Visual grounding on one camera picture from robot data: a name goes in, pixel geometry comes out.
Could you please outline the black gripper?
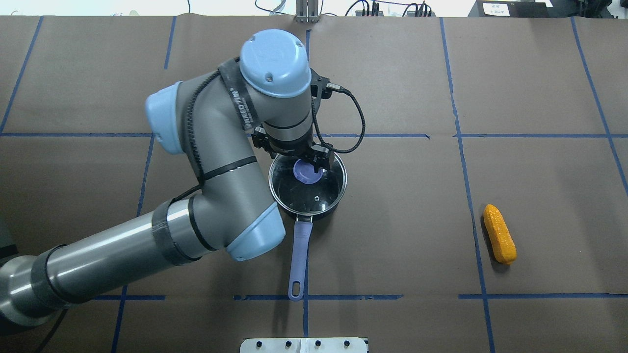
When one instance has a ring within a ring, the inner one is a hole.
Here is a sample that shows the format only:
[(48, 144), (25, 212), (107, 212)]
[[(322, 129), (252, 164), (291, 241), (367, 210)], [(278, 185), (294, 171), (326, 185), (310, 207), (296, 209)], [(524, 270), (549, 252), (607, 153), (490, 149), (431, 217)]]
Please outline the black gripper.
[(314, 145), (312, 127), (278, 129), (258, 126), (252, 132), (254, 147), (271, 155), (282, 154), (301, 158), (313, 166), (314, 171), (331, 170), (335, 154), (322, 145)]

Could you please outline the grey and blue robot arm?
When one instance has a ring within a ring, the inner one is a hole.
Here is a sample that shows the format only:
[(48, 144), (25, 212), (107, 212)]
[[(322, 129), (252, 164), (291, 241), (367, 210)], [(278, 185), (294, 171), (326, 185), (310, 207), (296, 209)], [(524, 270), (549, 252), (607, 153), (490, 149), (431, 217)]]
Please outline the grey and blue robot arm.
[(146, 99), (152, 132), (186, 154), (199, 193), (40, 255), (1, 267), (1, 334), (42, 326), (107, 291), (225, 249), (237, 261), (275, 248), (286, 234), (253, 152), (329, 169), (332, 148), (313, 139), (317, 78), (303, 43), (281, 29), (247, 40), (238, 58)]

